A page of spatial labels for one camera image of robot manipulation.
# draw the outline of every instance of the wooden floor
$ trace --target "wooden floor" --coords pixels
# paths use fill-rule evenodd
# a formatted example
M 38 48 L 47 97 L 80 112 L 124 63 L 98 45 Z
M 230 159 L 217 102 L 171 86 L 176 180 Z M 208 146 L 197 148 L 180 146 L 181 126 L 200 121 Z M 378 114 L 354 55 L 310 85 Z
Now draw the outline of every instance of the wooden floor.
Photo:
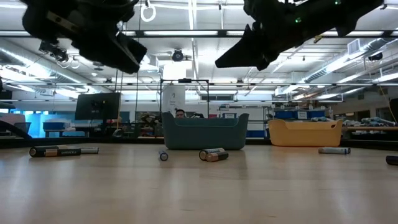
M 161 145 L 90 146 L 100 154 L 0 150 L 0 223 L 397 223 L 394 152 L 247 146 L 209 163 L 198 151 L 160 162 Z

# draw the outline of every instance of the black monitor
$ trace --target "black monitor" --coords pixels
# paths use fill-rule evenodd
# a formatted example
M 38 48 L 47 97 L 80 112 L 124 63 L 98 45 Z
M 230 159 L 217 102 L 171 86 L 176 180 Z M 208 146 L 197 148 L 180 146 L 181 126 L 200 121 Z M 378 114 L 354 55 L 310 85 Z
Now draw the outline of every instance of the black monitor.
M 120 93 L 79 95 L 75 120 L 118 119 L 120 97 Z

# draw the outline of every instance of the battery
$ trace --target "battery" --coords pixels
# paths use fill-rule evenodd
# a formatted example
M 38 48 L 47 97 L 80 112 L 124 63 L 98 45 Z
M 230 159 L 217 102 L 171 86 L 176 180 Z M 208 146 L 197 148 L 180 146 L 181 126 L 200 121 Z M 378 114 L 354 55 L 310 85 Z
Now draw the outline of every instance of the battery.
M 389 165 L 398 166 L 398 156 L 386 156 L 386 162 Z
M 322 147 L 318 149 L 321 154 L 350 154 L 351 148 L 348 147 Z
M 80 156 L 80 154 L 79 148 L 69 149 L 59 146 L 38 146 L 29 150 L 29 155 L 32 157 Z
M 221 161 L 226 158 L 228 158 L 229 154 L 228 152 L 213 152 L 209 153 L 206 156 L 207 162 L 216 162 L 216 161 Z
M 169 155 L 165 151 L 161 150 L 159 151 L 159 159 L 161 161 L 166 161 L 167 159 L 169 159 Z
M 82 154 L 98 154 L 100 152 L 99 147 L 81 147 Z
M 214 152 L 225 152 L 223 148 L 219 149 L 204 149 L 199 152 L 199 159 L 206 161 L 206 156 L 209 153 L 214 153 Z

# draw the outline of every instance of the tan plastic bin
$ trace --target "tan plastic bin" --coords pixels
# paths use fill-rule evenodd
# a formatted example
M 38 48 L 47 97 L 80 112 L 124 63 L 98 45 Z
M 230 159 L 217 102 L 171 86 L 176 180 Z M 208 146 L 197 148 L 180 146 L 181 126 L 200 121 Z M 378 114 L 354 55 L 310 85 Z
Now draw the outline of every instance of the tan plastic bin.
M 275 146 L 336 147 L 340 145 L 343 120 L 329 122 L 268 121 L 271 143 Z

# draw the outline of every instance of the gray plastic bin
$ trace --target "gray plastic bin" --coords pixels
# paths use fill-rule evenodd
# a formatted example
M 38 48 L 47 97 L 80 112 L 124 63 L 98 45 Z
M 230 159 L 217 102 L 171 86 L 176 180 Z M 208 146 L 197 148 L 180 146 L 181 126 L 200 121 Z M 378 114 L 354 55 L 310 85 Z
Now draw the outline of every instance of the gray plastic bin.
M 246 143 L 249 114 L 238 119 L 174 118 L 162 113 L 164 142 L 169 149 L 240 150 Z

